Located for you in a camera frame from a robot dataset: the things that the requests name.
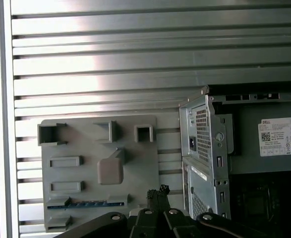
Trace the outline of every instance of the perforated metal panel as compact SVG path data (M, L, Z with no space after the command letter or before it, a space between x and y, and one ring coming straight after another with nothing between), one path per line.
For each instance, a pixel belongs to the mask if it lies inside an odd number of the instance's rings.
M208 117L206 109L196 112L197 125L197 150L199 158L209 162L209 149L211 148L210 134L208 130Z
M208 207L200 200L198 195L194 193L193 195L193 217L197 217L199 214L208 212Z

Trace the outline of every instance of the metal screw head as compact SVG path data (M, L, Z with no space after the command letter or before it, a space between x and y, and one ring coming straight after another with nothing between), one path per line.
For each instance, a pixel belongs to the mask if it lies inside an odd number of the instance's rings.
M170 210L170 211L169 211L169 213L170 213L170 214L177 214L177 213L178 213L178 211L177 211L177 210L175 210L175 209L172 209L172 210Z
M112 220L120 220L120 216L113 216L111 217Z
M218 132L217 134L216 134L216 136L215 136L215 139L217 140L217 141L222 141L223 139L224 139L224 135L221 133L221 132Z
M204 219L204 220L211 220L211 219L213 219L213 217L210 216L210 215L204 215L204 216L203 216L203 219Z

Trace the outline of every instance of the horizontal metal slats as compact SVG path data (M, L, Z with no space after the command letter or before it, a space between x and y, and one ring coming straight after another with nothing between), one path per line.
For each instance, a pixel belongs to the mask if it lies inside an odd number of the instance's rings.
M43 206L43 119L155 115L160 181L180 191L179 101L291 81L291 0L11 0L11 14L19 199L35 203L20 204L21 237L57 235L25 212Z
M291 63L291 47L15 59L13 70L15 75L32 75L182 67L231 67L232 65L239 67L284 62Z
M94 11L125 11L125 10L182 10L198 8L200 10L209 8L225 7L272 7L288 6L291 0L262 0L262 1L234 1L234 0L12 0L12 14L43 14L56 12L94 12Z
M291 24L291 8L13 19L13 35Z

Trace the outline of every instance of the small white label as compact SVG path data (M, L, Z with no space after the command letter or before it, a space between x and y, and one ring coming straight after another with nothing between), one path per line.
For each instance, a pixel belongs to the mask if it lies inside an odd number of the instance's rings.
M291 118L263 119L258 126L260 155L291 155Z
M205 176L202 172L200 172L199 170L195 169L193 166L191 167L191 170L193 170L203 180L207 181L207 176Z

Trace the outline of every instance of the power supply unit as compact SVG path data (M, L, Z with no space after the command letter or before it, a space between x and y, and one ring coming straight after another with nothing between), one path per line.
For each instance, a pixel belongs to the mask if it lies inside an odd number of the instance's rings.
M191 217L291 237L291 82L206 86L179 113Z

